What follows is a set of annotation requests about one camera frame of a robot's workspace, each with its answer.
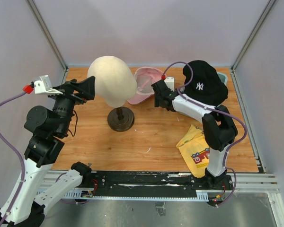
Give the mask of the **pink sport baseball cap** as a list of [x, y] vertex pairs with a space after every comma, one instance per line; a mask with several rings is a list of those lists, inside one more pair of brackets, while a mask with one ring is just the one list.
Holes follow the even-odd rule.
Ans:
[[137, 82], [136, 94], [133, 98], [127, 100], [131, 105], [138, 105], [154, 95], [152, 84], [162, 79], [163, 71], [152, 67], [141, 67], [135, 74]]

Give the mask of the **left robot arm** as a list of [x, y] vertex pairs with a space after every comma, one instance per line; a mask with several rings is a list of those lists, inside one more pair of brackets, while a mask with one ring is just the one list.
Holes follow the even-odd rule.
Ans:
[[32, 138], [24, 154], [18, 154], [21, 172], [11, 195], [0, 208], [0, 226], [38, 227], [68, 191], [87, 187], [92, 182], [91, 168], [77, 162], [46, 191], [38, 192], [64, 146], [75, 105], [95, 97], [95, 77], [82, 82], [73, 79], [53, 87], [47, 75], [39, 76], [23, 88], [23, 95], [30, 93], [45, 94], [55, 103], [52, 109], [35, 106], [27, 114], [24, 127], [32, 133]]

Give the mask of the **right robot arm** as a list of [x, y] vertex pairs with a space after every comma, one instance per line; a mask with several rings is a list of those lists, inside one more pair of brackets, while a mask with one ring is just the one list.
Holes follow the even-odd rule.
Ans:
[[206, 105], [180, 91], [172, 91], [163, 80], [151, 85], [154, 91], [154, 106], [182, 113], [202, 124], [204, 138], [209, 146], [209, 164], [202, 181], [210, 189], [220, 186], [226, 177], [226, 160], [230, 145], [238, 130], [228, 109]]

